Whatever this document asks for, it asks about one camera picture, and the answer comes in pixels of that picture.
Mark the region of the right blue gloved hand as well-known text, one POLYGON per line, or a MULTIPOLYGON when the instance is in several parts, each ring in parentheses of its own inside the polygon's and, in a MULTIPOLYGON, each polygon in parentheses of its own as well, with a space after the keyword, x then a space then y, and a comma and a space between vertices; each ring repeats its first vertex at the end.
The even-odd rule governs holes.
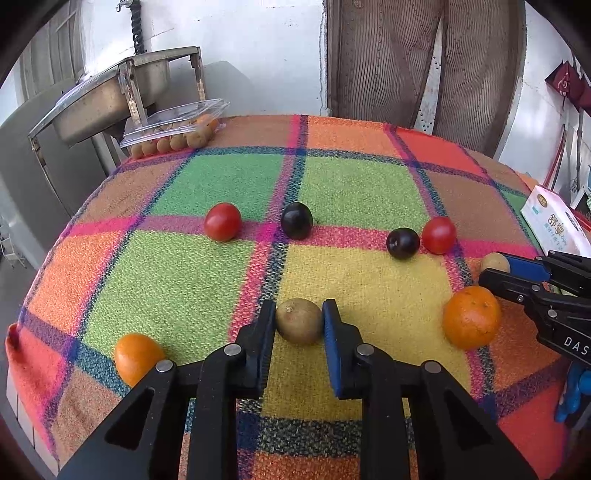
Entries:
POLYGON ((572 362, 555 409, 554 420, 581 429, 590 417, 590 368, 572 362))

